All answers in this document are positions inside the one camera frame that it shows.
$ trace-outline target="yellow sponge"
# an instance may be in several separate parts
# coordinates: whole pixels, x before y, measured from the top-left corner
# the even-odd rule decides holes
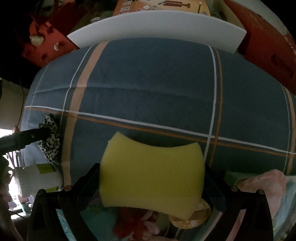
[[[150,209],[188,220],[198,210],[205,166],[198,143],[154,147],[117,132],[100,168],[105,207]]]

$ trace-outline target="black wire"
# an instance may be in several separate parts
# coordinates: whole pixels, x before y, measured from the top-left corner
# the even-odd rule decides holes
[[[21,88],[22,88],[22,109],[21,109],[21,112],[20,112],[20,118],[19,118],[19,121],[18,121],[18,123],[17,123],[17,126],[19,126],[19,124],[20,124],[20,119],[21,119],[21,117],[22,117],[22,110],[23,110],[23,108],[24,108],[24,102],[25,102],[25,94],[24,94],[24,89],[23,89],[23,87],[22,87],[22,83],[21,83],[21,81],[20,81],[20,86],[21,86]]]
[[[21,218],[23,218],[23,219],[26,219],[25,217],[23,217],[23,216],[21,216],[21,215],[19,215],[19,214],[17,214],[17,213],[15,213],[15,212],[13,212],[13,211],[11,211],[11,210],[8,210],[10,213],[13,213],[13,214],[15,214],[15,215],[18,215],[18,216],[20,216]]]

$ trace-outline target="peach stripe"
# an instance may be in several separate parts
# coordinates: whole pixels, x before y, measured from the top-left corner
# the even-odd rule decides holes
[[[292,143],[291,143],[291,152],[294,153],[295,151],[295,139],[296,139],[296,120],[295,120],[295,110],[294,110],[294,105],[293,105],[293,100],[291,97],[290,92],[285,88],[290,104],[290,110],[291,110],[291,119],[292,119]],[[290,155],[289,158],[289,163],[288,163],[288,168],[287,168],[287,175],[290,175],[293,167],[293,160],[294,160],[294,154]]]
[[[78,79],[77,87],[74,90],[69,110],[79,111],[89,76],[91,75],[97,61],[101,56],[101,53],[103,52],[107,44],[108,42],[100,43],[91,54],[88,62],[86,63]],[[73,133],[74,133],[76,121],[77,121],[77,114],[73,114],[72,116],[68,115],[65,134],[64,134],[63,148],[62,148],[62,169],[63,169],[65,186],[71,185],[70,155],[71,155],[71,145],[72,145],[72,139],[73,139]]]
[[[219,63],[219,73],[220,73],[220,101],[219,101],[219,116],[218,116],[218,121],[217,121],[217,129],[216,129],[216,135],[215,135],[215,141],[213,145],[213,150],[211,154],[211,159],[209,162],[209,166],[211,167],[213,164],[214,160],[214,155],[216,151],[216,146],[218,143],[218,137],[219,137],[219,131],[220,131],[220,124],[221,124],[221,116],[222,116],[222,103],[223,103],[223,77],[222,77],[222,65],[221,65],[221,59],[218,50],[216,50],[217,58],[218,58],[218,63]]]
[[[44,112],[53,113],[53,114],[61,114],[61,112],[59,112],[59,111],[53,111],[53,110],[48,110],[48,109],[43,109],[43,108],[32,107],[31,110],[44,111]],[[131,129],[131,130],[136,130],[136,131],[143,131],[143,132],[159,134],[159,135],[163,135],[163,136],[170,136],[170,137],[175,137],[175,138],[180,138],[180,139],[185,139],[185,140],[191,140],[191,141],[196,141],[196,142],[202,142],[202,143],[207,142],[206,140],[198,139],[198,138],[194,138],[194,137],[182,136],[182,135],[173,134],[173,133],[164,132],[164,131],[145,129],[145,128],[140,128],[140,127],[136,127],[136,126],[127,126],[127,125],[114,123],[114,122],[110,122],[110,121],[105,121],[105,120],[98,120],[98,119],[94,119],[94,118],[88,118],[88,117],[76,116],[76,115],[74,116],[72,114],[65,114],[65,116],[76,118],[76,119],[81,119],[81,120],[86,120],[86,121],[91,121],[91,122],[97,122],[97,123],[106,124],[106,125],[110,125],[110,126],[117,126],[117,127],[121,127],[121,128],[125,128],[125,129]],[[218,142],[217,145],[218,146],[232,147],[232,148],[237,148],[237,149],[243,149],[243,150],[256,151],[256,152],[263,152],[263,153],[276,155],[276,156],[286,156],[285,153],[276,153],[276,152],[273,152],[273,151],[266,151],[266,150],[263,150],[263,149],[256,149],[256,148],[252,148],[252,147],[234,145],[234,144],[230,144],[230,143]]]

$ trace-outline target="yellow-green label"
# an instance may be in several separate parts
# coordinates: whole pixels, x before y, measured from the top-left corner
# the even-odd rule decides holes
[[[55,172],[56,170],[50,163],[45,163],[45,164],[36,164],[40,174],[46,174],[46,173],[51,173]]]
[[[59,189],[59,187],[54,187],[54,188],[46,189],[45,191],[46,192],[56,192],[58,189]]]

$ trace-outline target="orange box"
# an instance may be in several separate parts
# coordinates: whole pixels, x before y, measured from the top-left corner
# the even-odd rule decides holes
[[[210,16],[205,0],[119,0],[113,16],[149,10],[176,10]]]

